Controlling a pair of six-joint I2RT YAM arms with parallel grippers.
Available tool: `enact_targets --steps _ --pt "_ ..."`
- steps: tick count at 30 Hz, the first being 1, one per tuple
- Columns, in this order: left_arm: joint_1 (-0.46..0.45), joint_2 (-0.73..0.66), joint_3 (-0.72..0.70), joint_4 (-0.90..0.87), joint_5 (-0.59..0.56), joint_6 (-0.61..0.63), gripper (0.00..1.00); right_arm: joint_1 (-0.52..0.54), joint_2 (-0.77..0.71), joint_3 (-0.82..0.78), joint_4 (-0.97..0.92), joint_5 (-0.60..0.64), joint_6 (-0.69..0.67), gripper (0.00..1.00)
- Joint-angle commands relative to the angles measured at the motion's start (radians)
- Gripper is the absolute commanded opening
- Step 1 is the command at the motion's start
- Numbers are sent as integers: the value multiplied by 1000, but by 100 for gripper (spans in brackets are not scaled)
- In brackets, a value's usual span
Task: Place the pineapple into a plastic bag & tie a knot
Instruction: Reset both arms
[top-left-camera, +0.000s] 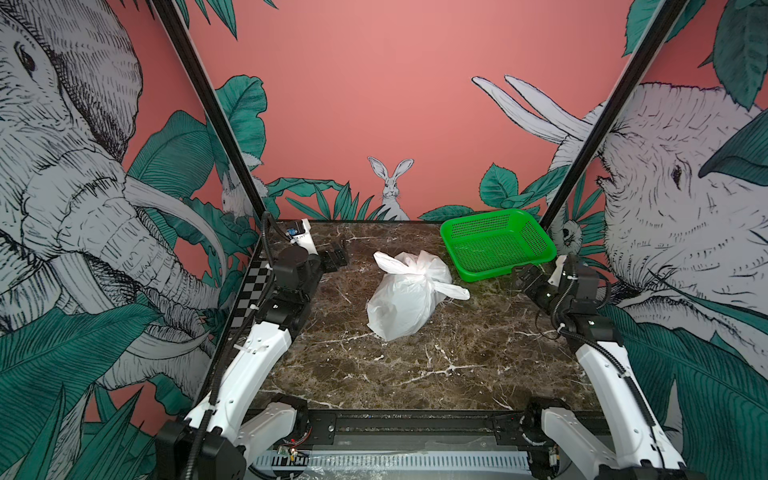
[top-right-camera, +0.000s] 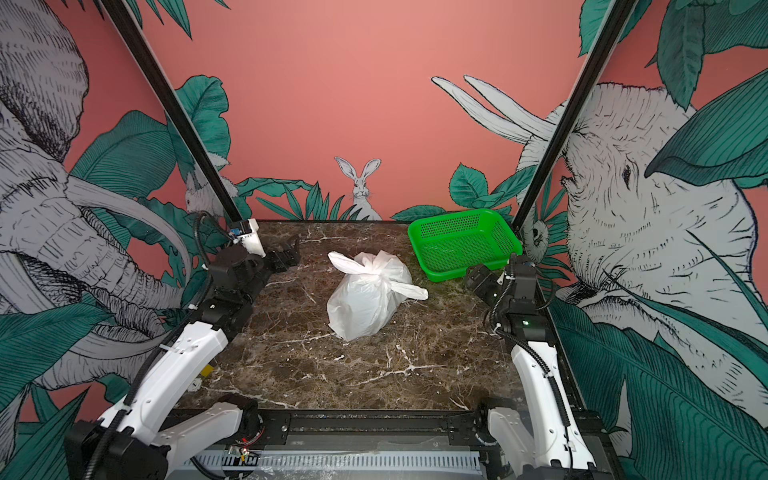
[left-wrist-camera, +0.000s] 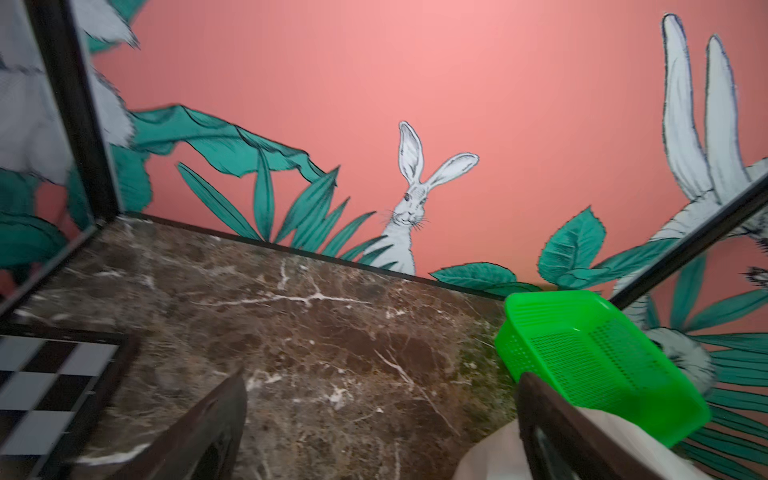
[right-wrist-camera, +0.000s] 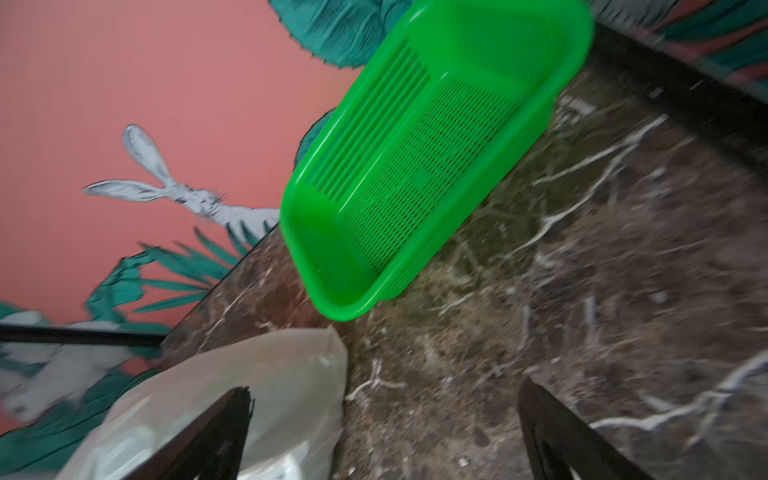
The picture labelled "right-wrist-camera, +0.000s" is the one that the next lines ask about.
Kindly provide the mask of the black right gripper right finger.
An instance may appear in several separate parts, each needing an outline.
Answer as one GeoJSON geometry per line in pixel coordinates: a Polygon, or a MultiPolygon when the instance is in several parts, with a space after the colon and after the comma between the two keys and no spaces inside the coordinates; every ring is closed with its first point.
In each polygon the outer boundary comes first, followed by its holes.
{"type": "Polygon", "coordinates": [[[534,478],[652,480],[529,377],[520,385],[517,412],[534,478]]]}

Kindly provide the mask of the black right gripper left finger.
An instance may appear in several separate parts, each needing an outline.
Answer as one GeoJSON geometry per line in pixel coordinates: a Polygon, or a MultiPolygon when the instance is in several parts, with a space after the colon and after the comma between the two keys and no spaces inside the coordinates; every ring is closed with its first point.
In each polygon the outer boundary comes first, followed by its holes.
{"type": "Polygon", "coordinates": [[[129,479],[235,479],[252,416],[249,389],[227,391],[129,479]]]}

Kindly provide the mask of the white plastic bag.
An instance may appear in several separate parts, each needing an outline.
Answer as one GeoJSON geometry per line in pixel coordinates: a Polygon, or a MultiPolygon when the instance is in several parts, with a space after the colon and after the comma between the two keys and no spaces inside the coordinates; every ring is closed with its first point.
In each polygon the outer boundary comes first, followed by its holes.
{"type": "Polygon", "coordinates": [[[126,392],[64,479],[327,479],[348,353],[333,328],[211,350],[126,392]]]}

